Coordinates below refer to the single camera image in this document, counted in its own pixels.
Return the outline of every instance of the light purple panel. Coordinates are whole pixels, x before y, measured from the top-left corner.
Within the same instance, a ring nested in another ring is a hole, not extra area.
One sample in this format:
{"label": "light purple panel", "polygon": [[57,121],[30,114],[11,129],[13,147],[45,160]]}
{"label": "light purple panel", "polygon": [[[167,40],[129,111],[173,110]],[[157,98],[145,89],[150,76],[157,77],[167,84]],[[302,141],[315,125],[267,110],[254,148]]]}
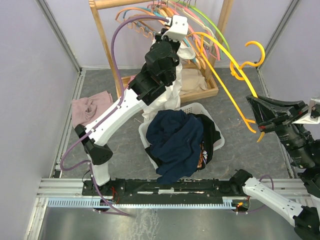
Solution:
{"label": "light purple panel", "polygon": [[0,235],[21,240],[77,73],[34,0],[2,1],[0,22]]}
{"label": "light purple panel", "polygon": [[[300,1],[285,30],[261,68],[272,98],[284,101],[320,96],[320,1]],[[315,138],[320,126],[308,125]]]}
{"label": "light purple panel", "polygon": [[[106,68],[109,64],[88,0],[47,0],[47,2],[79,64],[82,67]],[[266,46],[290,2],[291,0],[234,1],[225,37],[237,61],[241,63],[259,60],[259,50],[253,46],[245,47],[245,43],[256,40]],[[196,2],[197,8],[216,24],[218,24],[222,4],[223,0],[197,0]],[[147,3],[141,3],[136,6],[145,7],[146,5]],[[99,11],[109,43],[119,25],[115,21],[115,16],[123,8],[115,7]],[[140,68],[150,45],[150,40],[125,27],[116,41],[115,56],[118,65],[124,68]],[[221,61],[217,66],[228,67],[229,61]]]}
{"label": "light purple panel", "polygon": [[[291,0],[234,0],[224,36],[238,63],[259,61],[261,52],[258,47],[245,47],[245,44],[258,41],[266,47],[290,2]],[[217,62],[217,66],[228,67],[229,63],[229,59],[225,58]]]}

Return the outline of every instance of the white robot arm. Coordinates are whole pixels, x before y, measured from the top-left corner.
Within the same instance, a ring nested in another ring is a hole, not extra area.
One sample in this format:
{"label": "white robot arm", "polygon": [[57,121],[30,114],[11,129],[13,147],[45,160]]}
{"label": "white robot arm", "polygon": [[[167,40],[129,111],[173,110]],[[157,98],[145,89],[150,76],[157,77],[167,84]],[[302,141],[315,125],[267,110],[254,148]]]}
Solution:
{"label": "white robot arm", "polygon": [[[116,101],[95,122],[75,128],[92,163],[92,170],[98,186],[110,181],[108,160],[112,151],[107,146],[109,138],[135,113],[144,109],[170,86],[175,78],[175,67],[179,63],[177,51],[180,42],[188,34],[187,18],[174,15],[169,20],[170,29],[163,29],[156,35],[156,42],[146,54],[146,63],[141,72],[129,83],[124,97]],[[293,166],[306,169],[299,174],[316,207],[305,207],[286,199],[252,177],[248,172],[239,170],[229,182],[238,190],[261,201],[292,226],[304,240],[320,239],[320,142],[313,140],[301,123],[318,124],[320,105],[315,101],[308,112],[308,105],[300,102],[276,101],[267,97],[247,96],[261,132],[276,132],[281,143],[290,154]],[[102,119],[110,115],[98,127]]]}
{"label": "white robot arm", "polygon": [[[188,19],[179,15],[167,19],[170,28],[163,28],[156,34],[155,43],[145,55],[146,63],[124,91],[122,103],[118,99],[94,122],[75,128],[79,137],[91,132],[82,144],[91,160],[93,175],[99,186],[110,180],[108,160],[113,153],[107,146],[109,138],[129,118],[163,94],[165,86],[172,85],[176,79],[176,66],[179,64],[177,52],[180,42],[188,34]],[[110,116],[97,127],[97,123],[107,115]]]}

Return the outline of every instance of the wooden tray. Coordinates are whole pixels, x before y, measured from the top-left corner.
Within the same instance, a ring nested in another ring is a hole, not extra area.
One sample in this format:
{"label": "wooden tray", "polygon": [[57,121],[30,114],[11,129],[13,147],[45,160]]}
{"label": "wooden tray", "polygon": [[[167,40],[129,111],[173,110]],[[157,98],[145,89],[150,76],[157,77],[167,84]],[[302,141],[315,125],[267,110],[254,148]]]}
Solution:
{"label": "wooden tray", "polygon": [[[184,69],[196,69],[197,68],[194,64],[185,64],[182,67]],[[205,71],[201,71],[201,73],[203,76],[205,76]],[[130,78],[131,78],[131,76],[122,77],[122,83],[123,83],[124,88],[126,88],[128,86],[128,82],[129,82]],[[194,101],[194,100],[198,100],[198,99],[205,99],[205,98],[209,98],[209,97],[217,95],[219,89],[218,89],[218,86],[217,86],[213,76],[210,75],[210,78],[206,79],[205,81],[207,83],[208,90],[186,93],[186,94],[180,96],[181,103],[186,103],[186,102],[190,102],[190,101]],[[120,89],[116,88],[116,94],[119,98],[120,97]]]}

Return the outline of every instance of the wooden rack pole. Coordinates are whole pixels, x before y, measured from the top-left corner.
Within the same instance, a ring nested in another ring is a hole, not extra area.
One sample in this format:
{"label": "wooden rack pole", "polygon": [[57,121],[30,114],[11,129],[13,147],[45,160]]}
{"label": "wooden rack pole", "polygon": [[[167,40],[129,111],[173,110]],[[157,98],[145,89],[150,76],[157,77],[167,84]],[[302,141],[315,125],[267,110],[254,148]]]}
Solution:
{"label": "wooden rack pole", "polygon": [[[217,25],[217,28],[220,30],[220,32],[222,34],[225,33],[225,29],[226,29],[226,26],[228,23],[229,15],[230,15],[231,8],[232,8],[233,4],[234,4],[234,0],[224,0],[223,1],[221,12],[220,12],[220,17],[219,17],[219,21],[218,21],[218,25]],[[218,42],[222,43],[222,39],[217,32],[215,32],[215,36],[216,36]],[[210,56],[209,62],[213,67],[215,67],[216,59],[213,56]],[[206,79],[209,79],[211,74],[212,73],[211,73],[210,68],[207,67],[205,70]]]}
{"label": "wooden rack pole", "polygon": [[98,0],[95,1],[96,9],[110,9],[120,6],[126,6],[131,4],[141,4],[146,2],[152,2],[150,0]]}
{"label": "wooden rack pole", "polygon": [[100,15],[98,13],[98,9],[97,9],[97,6],[96,6],[96,1],[95,0],[89,0],[89,5],[90,5],[90,9],[91,9],[91,12],[92,12],[92,15],[93,15],[93,19],[94,19],[95,24],[96,24],[96,28],[98,29],[98,32],[99,32],[99,35],[100,35],[100,39],[101,39],[101,42],[102,42],[102,45],[103,45],[104,52],[105,52],[106,57],[108,58],[108,62],[110,64],[110,68],[111,68],[111,71],[112,71],[112,75],[114,77],[116,89],[120,90],[121,86],[119,84],[119,80],[118,80],[118,77],[117,77],[114,61],[112,61],[110,48],[109,48],[109,45],[108,45],[108,42],[107,42],[107,37],[106,37],[105,31],[104,31],[104,27],[103,27],[101,19],[100,19]]}

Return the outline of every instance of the white laundry basket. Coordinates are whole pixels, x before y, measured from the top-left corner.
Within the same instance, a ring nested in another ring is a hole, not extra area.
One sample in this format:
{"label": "white laundry basket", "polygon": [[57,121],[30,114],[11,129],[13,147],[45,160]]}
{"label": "white laundry basket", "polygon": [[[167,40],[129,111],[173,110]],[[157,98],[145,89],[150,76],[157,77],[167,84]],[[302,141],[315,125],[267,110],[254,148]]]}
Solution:
{"label": "white laundry basket", "polygon": [[[181,108],[179,108],[177,110],[182,110],[186,114],[190,114],[190,113],[192,113],[192,114],[204,114],[214,122],[215,130],[217,130],[220,133],[221,139],[219,139],[218,141],[216,141],[213,144],[213,152],[216,151],[217,149],[221,148],[225,144],[225,138],[224,138],[224,136],[222,136],[222,133],[221,133],[219,127],[217,126],[215,121],[212,119],[212,117],[210,116],[209,112],[200,103],[198,103],[198,102],[191,103],[191,104],[189,104],[187,106],[183,106],[183,107],[181,107]],[[148,140],[146,138],[146,134],[147,134],[147,130],[148,130],[149,124],[151,122],[152,122],[152,120],[146,121],[146,122],[142,123],[139,126],[139,134],[140,134],[140,138],[141,138],[141,141],[142,141],[142,144],[143,144],[144,148],[147,148],[147,147],[150,146],[150,143],[148,142]],[[158,166],[155,163],[155,161],[153,161],[151,159],[151,157],[149,157],[149,159],[150,159],[150,162],[152,163],[152,165],[154,166],[154,168],[157,169]]]}

